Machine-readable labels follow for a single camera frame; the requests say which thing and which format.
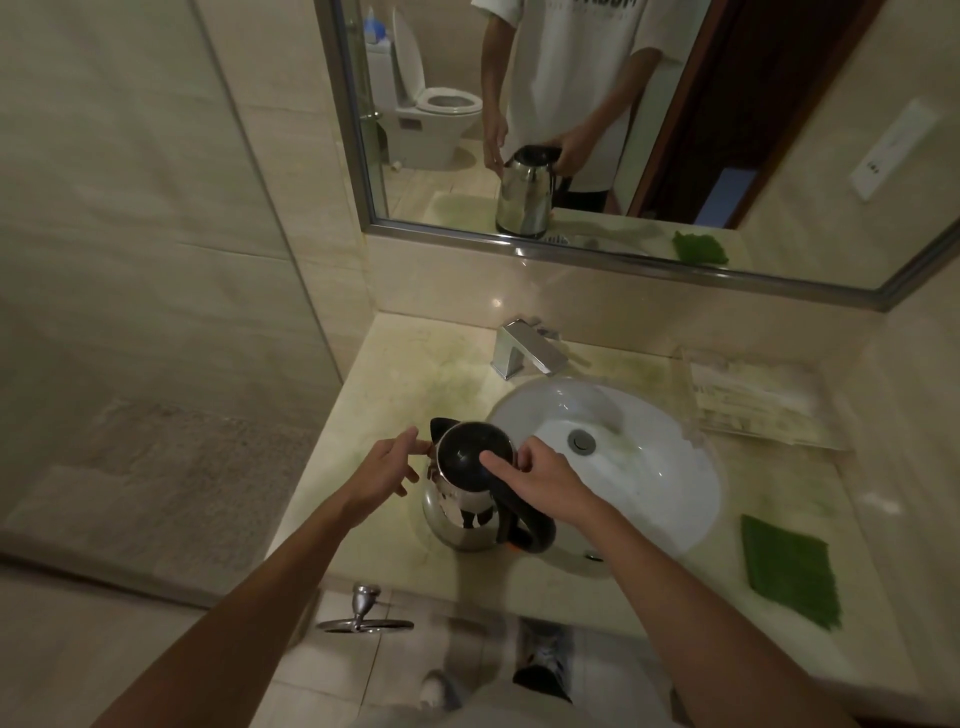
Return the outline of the green cleaning cloth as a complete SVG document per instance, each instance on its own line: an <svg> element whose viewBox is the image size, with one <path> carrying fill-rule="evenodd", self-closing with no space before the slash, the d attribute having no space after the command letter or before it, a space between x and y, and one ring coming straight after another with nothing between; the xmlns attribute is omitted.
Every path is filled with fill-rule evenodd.
<svg viewBox="0 0 960 728"><path fill-rule="evenodd" d="M823 540L750 515L740 517L740 538L747 581L756 594L824 630L841 627L841 601Z"/></svg>

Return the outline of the person's left forearm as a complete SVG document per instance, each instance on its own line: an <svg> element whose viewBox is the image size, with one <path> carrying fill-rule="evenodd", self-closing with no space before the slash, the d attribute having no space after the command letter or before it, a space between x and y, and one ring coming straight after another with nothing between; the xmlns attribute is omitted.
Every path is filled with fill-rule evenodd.
<svg viewBox="0 0 960 728"><path fill-rule="evenodd" d="M335 491L91 728L249 728L342 541L390 494L358 481Z"/></svg>

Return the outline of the person's left shoe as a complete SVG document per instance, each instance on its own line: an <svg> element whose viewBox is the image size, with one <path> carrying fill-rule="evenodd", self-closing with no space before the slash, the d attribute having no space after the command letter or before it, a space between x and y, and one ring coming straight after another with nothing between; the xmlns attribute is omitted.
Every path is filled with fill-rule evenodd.
<svg viewBox="0 0 960 728"><path fill-rule="evenodd" d="M421 681L418 705L423 710L450 713L462 709L469 697L470 693L453 676L432 669Z"/></svg>

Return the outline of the clear tray of toiletry packets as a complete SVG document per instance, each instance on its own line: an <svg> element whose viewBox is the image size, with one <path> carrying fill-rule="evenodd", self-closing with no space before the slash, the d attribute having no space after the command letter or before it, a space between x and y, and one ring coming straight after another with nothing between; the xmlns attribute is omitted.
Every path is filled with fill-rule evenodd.
<svg viewBox="0 0 960 728"><path fill-rule="evenodd" d="M846 452L849 439L812 368L755 355L677 346L670 357L681 424L787 446Z"/></svg>

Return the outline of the person's left hand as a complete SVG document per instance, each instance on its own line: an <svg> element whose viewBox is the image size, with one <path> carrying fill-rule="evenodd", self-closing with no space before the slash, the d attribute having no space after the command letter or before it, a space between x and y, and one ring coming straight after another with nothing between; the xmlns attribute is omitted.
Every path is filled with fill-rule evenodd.
<svg viewBox="0 0 960 728"><path fill-rule="evenodd" d="M406 484L421 480L411 459L429 455L431 441L418 437L417 449L390 449L395 437L376 441L337 492L342 514L351 528L365 521L390 497L406 497Z"/></svg>

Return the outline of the steel kettle with black lid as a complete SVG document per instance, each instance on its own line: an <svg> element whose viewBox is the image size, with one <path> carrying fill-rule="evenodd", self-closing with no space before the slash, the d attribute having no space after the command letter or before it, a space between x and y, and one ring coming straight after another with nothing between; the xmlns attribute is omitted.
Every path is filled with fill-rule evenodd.
<svg viewBox="0 0 960 728"><path fill-rule="evenodd" d="M515 465L509 436L485 421L430 420L432 447L426 469L422 511L426 525L457 552L485 552L510 545L542 554L556 539L557 527L490 472L480 455L491 452Z"/></svg>

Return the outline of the person's right forearm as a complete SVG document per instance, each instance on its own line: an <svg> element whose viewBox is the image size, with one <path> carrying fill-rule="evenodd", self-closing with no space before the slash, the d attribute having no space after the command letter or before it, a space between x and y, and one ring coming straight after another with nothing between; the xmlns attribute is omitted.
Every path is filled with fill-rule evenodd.
<svg viewBox="0 0 960 728"><path fill-rule="evenodd" d="M760 629L590 495L572 524L604 559L696 728L859 728Z"/></svg>

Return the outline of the white oval sink basin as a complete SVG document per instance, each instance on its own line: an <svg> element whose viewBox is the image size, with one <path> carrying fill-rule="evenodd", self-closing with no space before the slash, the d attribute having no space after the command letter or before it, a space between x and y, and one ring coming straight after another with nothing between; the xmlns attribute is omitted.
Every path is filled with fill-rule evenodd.
<svg viewBox="0 0 960 728"><path fill-rule="evenodd" d="M539 438L657 547L715 581L706 547L722 533L726 485L707 447L665 407L597 377L538 377L500 398L485 420L515 446ZM571 451L573 430L595 438L594 454Z"/></svg>

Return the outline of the glass shower partition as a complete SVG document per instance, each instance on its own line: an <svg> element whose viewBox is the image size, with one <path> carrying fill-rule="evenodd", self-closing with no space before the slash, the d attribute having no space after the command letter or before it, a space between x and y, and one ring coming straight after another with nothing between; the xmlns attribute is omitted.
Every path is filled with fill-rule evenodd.
<svg viewBox="0 0 960 728"><path fill-rule="evenodd" d="M0 510L113 402L341 383L199 0L0 0Z"/></svg>

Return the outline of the chrome sink faucet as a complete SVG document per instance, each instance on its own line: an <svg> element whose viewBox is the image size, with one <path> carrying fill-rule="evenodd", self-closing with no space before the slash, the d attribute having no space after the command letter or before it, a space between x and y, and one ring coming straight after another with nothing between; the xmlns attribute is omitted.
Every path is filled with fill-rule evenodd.
<svg viewBox="0 0 960 728"><path fill-rule="evenodd" d="M527 321L515 319L499 326L490 360L492 370L506 382L518 376L526 363L551 377L565 370L570 358Z"/></svg>

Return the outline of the person's right hand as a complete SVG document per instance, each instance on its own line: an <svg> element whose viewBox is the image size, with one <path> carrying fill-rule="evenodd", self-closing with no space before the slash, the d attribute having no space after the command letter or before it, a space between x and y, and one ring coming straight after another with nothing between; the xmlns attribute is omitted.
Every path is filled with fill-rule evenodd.
<svg viewBox="0 0 960 728"><path fill-rule="evenodd" d="M519 452L525 452L525 482L509 488L527 504L583 535L612 521L613 508L586 486L564 455L536 436Z"/></svg>

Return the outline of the grey bath mat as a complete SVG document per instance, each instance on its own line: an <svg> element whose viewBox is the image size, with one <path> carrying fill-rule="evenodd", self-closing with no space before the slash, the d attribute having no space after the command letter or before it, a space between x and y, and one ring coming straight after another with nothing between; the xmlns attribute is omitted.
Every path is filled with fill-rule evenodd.
<svg viewBox="0 0 960 728"><path fill-rule="evenodd" d="M315 427L112 402L0 510L0 552L206 603L264 558Z"/></svg>

